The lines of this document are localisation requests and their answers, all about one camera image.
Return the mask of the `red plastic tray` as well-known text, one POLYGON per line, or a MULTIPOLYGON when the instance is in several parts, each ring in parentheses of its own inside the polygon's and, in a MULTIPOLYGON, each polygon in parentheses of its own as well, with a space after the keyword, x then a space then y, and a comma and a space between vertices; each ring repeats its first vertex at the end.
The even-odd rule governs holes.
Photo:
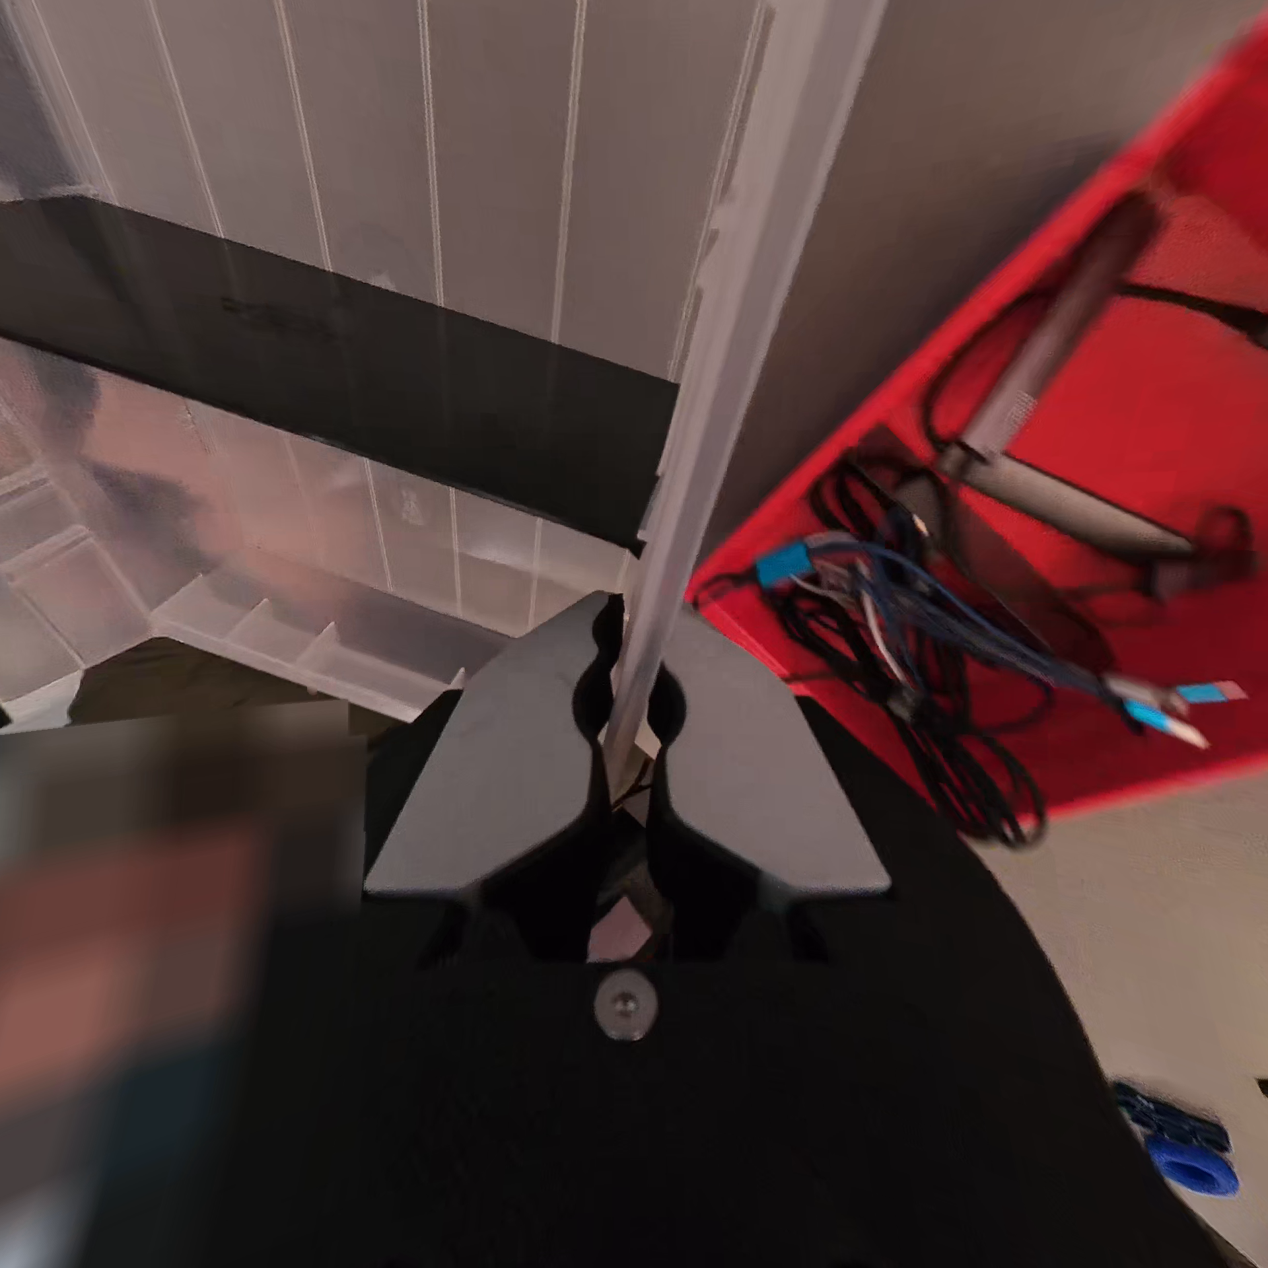
MULTIPOLYGON (((933 449, 919 406, 936 376, 932 427, 953 436, 1039 313, 1039 290, 1119 196, 1161 198, 1162 229, 1134 270, 1145 282, 1197 298, 1265 308, 1265 11, 1197 85, 1112 152, 1017 245, 1000 267, 919 345, 832 434, 762 500, 690 579, 706 589, 702 614, 817 699, 867 748, 914 783, 912 762, 881 709, 832 686, 817 659, 793 647, 754 583, 739 573, 816 526, 811 485, 865 437, 893 436, 916 457, 933 449)), ((1215 507, 1245 510, 1265 559, 1265 351, 1179 307, 1118 298, 1019 436, 1023 460, 1071 479, 1175 528, 1215 507)), ((1197 706, 1200 751, 1154 728, 1132 736, 1104 706, 1065 693, 1047 719, 1008 739, 1037 778, 1055 817, 1166 795, 1182 784, 1265 769, 1265 564, 1246 579, 1168 600, 1100 595, 1091 612, 1127 674, 1164 686, 1232 681, 1233 703, 1197 706)))

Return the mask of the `clear plastic organizer box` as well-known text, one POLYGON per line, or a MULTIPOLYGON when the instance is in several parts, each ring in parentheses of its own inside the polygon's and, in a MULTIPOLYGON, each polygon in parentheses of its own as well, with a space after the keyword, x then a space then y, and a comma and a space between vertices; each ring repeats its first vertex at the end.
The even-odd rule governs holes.
MULTIPOLYGON (((741 413, 884 1, 2 1, 2 203, 86 196, 741 413)), ((626 548, 2 339, 2 712, 167 635, 412 721, 626 548)))

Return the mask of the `grey usb hub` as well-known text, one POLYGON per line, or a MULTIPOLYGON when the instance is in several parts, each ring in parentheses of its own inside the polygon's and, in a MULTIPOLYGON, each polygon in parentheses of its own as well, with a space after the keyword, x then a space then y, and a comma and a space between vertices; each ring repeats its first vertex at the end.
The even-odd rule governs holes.
POLYGON ((1142 254, 1156 231, 1154 200, 1132 192, 1087 232, 1042 320, 960 432, 955 441, 968 460, 990 463, 1008 452, 1043 391, 1076 351, 1119 278, 1142 254))
POLYGON ((977 452, 953 441, 932 467, 908 467, 898 502, 927 533, 932 548, 970 583, 1002 593, 1027 562, 987 526, 972 522, 962 492, 970 490, 1136 573, 1134 586, 1156 601, 1205 584, 1193 538, 1132 514, 1084 488, 1008 452, 977 452))

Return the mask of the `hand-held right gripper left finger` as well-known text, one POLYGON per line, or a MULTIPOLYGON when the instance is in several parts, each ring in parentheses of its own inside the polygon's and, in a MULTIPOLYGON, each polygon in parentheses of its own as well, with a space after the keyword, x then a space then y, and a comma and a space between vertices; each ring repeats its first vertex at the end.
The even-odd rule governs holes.
POLYGON ((369 897, 467 897, 609 806, 600 737, 621 595, 583 595, 507 642, 460 693, 383 847, 369 897))

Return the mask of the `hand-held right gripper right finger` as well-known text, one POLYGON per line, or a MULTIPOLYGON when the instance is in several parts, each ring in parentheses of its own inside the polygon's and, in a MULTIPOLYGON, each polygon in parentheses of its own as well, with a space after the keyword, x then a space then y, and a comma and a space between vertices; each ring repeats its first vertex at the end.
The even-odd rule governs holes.
POLYGON ((890 875, 796 694, 702 616, 679 616, 661 670, 682 721, 659 744, 672 812, 784 897, 884 895, 890 875))

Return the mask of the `black desk mat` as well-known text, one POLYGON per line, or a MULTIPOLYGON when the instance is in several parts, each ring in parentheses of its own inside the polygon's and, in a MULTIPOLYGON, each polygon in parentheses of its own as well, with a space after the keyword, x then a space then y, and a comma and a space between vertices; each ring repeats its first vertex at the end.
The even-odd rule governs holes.
POLYGON ((2 337, 631 555, 679 387, 86 196, 2 205, 2 337))

